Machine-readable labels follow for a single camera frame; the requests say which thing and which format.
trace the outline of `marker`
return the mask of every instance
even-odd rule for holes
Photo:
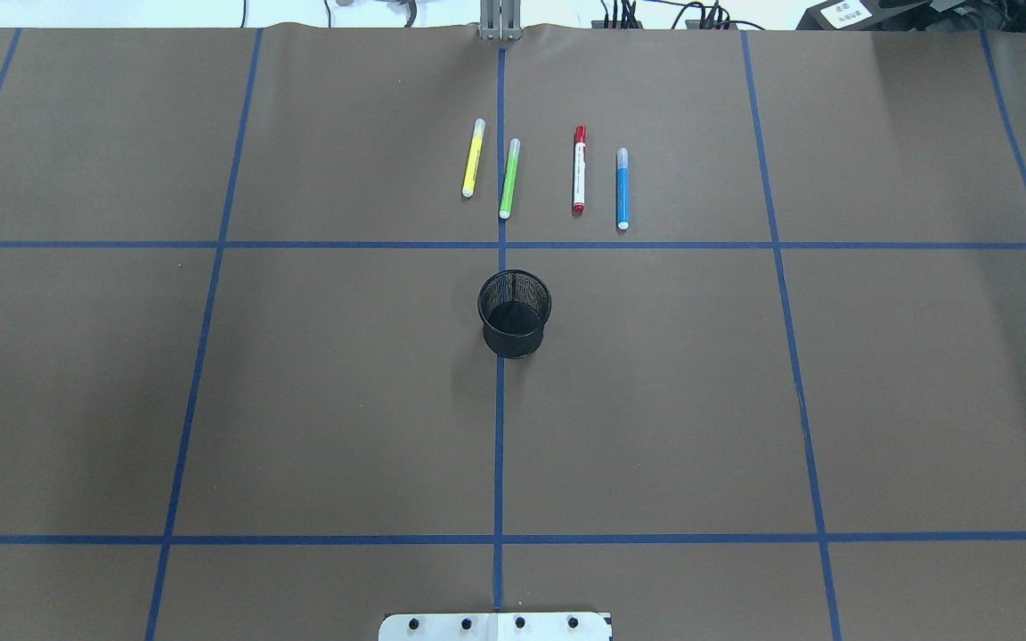
[[[577,133],[573,137],[575,150],[573,152],[573,211],[583,213],[584,211],[584,154],[585,137],[587,127],[580,125]]]
[[[616,152],[616,227],[620,232],[628,228],[628,150],[620,147]]]
[[[502,208],[497,215],[502,219],[509,217],[513,211],[513,187],[516,186],[516,162],[521,155],[521,139],[510,141],[510,155],[505,159],[505,192],[502,193]]]
[[[473,198],[473,188],[477,187],[477,163],[481,161],[481,138],[485,137],[485,120],[478,118],[473,121],[473,141],[469,142],[469,159],[465,161],[465,183],[462,184],[462,195]]]

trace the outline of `gray metal bracket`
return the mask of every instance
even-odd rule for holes
[[[481,40],[521,40],[521,0],[481,0]]]

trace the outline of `yellow marker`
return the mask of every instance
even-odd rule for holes
[[[477,163],[481,161],[481,138],[485,137],[485,120],[478,118],[473,123],[473,141],[469,142],[469,159],[465,162],[465,183],[462,195],[473,198],[473,188],[477,186]]]

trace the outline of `pen holder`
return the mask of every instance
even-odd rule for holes
[[[537,352],[552,306],[549,288],[532,273],[520,269],[494,273],[477,293],[485,345],[504,358]]]

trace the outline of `red marker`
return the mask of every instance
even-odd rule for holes
[[[573,211],[581,213],[584,210],[584,152],[585,135],[587,133],[585,125],[577,127],[577,133],[573,137]]]

